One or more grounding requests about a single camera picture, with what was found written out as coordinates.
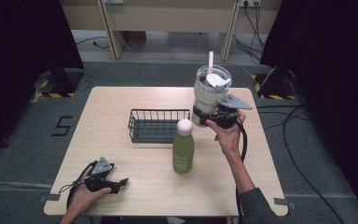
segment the person's left hand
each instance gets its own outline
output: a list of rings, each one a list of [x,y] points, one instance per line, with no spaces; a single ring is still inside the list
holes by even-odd
[[[83,177],[86,177],[90,172],[92,167],[89,167],[87,171],[83,174]],[[110,188],[100,189],[95,192],[91,192],[84,185],[84,180],[80,181],[79,186],[76,189],[74,196],[72,197],[71,202],[69,203],[68,210],[66,211],[65,216],[62,219],[74,221],[78,216],[80,216],[84,211],[86,211],[97,199],[103,197],[105,194],[110,193]]]

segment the dark sleeve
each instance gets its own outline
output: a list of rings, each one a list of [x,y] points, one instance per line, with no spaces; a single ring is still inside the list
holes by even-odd
[[[282,223],[269,207],[269,203],[259,188],[239,195],[246,224]]]

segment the bottle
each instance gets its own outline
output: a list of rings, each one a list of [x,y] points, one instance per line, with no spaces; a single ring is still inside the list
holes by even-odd
[[[181,175],[187,174],[193,165],[194,139],[191,134],[193,123],[189,119],[181,119],[172,144],[173,170]]]

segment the wall socket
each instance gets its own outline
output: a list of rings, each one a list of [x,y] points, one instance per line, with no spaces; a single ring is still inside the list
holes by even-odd
[[[261,4],[261,0],[241,0],[241,4],[240,4],[241,7],[243,7],[243,3],[245,1],[248,1],[248,7],[255,7],[255,3],[258,3],[259,6]]]

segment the person's right hand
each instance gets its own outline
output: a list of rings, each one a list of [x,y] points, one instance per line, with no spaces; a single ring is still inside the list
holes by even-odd
[[[238,110],[238,119],[239,123],[243,123],[246,119],[246,115],[243,114],[240,110]],[[237,124],[234,124],[229,129],[220,128],[215,122],[208,119],[206,120],[206,124],[216,133],[216,137],[214,141],[219,141],[220,147],[222,148],[223,154],[227,159],[232,159],[241,157],[239,152],[239,143],[241,131]]]

